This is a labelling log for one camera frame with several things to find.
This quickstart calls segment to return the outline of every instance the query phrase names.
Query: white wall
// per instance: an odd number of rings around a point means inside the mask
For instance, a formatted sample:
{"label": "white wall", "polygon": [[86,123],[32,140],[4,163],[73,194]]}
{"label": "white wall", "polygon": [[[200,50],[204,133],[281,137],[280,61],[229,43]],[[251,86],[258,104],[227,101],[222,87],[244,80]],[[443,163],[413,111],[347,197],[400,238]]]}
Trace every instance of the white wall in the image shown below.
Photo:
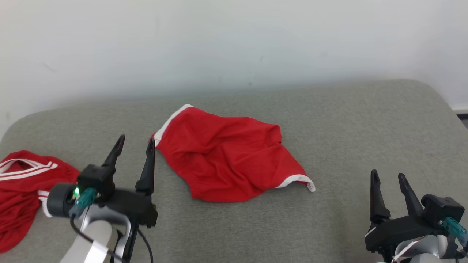
{"label": "white wall", "polygon": [[90,98],[413,78],[468,109],[465,0],[0,0],[0,137]]}

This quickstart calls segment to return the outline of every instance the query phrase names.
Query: gray fabric surface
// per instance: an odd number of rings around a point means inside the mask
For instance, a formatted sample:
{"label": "gray fabric surface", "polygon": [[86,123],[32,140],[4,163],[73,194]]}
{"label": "gray fabric surface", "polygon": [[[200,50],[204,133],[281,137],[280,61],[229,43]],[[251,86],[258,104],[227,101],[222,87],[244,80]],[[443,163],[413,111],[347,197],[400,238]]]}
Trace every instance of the gray fabric surface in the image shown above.
{"label": "gray fabric surface", "polygon": [[[393,217],[406,214],[399,172],[419,198],[451,196],[468,206],[468,130],[435,91],[411,80],[41,112],[9,129],[0,157],[26,149],[83,169],[104,161],[124,133],[114,178],[118,187],[133,188],[149,137],[185,103],[280,125],[284,145],[317,191],[292,184],[245,203],[193,200],[158,153],[153,200],[160,216],[156,228],[143,230],[157,263],[379,261],[364,245],[374,168]],[[26,238],[0,255],[0,262],[58,262],[74,238],[68,220],[48,219],[39,211]],[[132,262],[149,262],[140,238]]]}

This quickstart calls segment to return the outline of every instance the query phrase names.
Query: red jacket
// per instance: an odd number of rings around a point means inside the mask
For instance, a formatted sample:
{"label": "red jacket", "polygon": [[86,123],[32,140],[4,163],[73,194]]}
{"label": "red jacket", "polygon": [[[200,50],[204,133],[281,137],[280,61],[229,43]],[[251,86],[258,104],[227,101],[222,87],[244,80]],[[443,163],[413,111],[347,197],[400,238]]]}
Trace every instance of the red jacket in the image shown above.
{"label": "red jacket", "polygon": [[0,253],[15,247],[26,235],[42,201],[58,182],[76,182],[79,171],[51,156],[28,151],[10,153],[0,163]]}

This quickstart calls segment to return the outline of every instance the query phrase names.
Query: red cloth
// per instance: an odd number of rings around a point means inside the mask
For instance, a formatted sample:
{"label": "red cloth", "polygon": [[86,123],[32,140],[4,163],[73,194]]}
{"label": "red cloth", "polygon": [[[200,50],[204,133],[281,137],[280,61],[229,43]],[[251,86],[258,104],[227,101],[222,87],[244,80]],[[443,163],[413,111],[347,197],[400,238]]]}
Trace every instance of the red cloth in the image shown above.
{"label": "red cloth", "polygon": [[47,216],[48,191],[58,182],[76,182],[79,171],[50,156],[28,151],[0,163],[0,253],[15,247],[34,221],[40,202]]}
{"label": "red cloth", "polygon": [[193,198],[245,202],[294,181],[315,191],[304,169],[281,145],[278,125],[220,117],[186,104],[153,137]]}

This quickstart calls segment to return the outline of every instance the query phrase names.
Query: black cable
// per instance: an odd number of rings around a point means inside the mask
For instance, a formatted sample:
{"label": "black cable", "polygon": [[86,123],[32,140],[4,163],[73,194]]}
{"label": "black cable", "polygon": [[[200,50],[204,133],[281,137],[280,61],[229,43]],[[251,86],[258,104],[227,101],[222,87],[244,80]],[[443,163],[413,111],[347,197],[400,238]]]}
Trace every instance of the black cable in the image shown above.
{"label": "black cable", "polygon": [[146,247],[148,248],[148,252],[149,252],[149,257],[151,259],[151,263],[154,263],[153,261],[153,252],[151,251],[151,247],[149,246],[149,243],[148,243],[148,240],[146,240],[146,237],[145,235],[143,235],[143,232],[138,229],[138,234],[140,234],[141,238],[143,239],[143,241],[145,242],[146,244]]}
{"label": "black cable", "polygon": [[466,255],[465,248],[455,253],[455,263],[459,263],[460,259],[464,258]]}
{"label": "black cable", "polygon": [[[70,225],[72,225],[72,228],[73,230],[78,234],[80,235],[80,237],[86,239],[87,241],[89,241],[91,244],[94,242],[94,240],[92,238],[90,238],[89,236],[83,234],[83,232],[81,232],[75,225],[75,215],[72,215],[72,217],[70,217]],[[129,261],[119,257],[116,253],[114,253],[114,251],[110,251],[109,249],[107,249],[107,254],[109,254],[111,257],[117,259],[117,260],[120,260],[122,263],[130,263]]]}

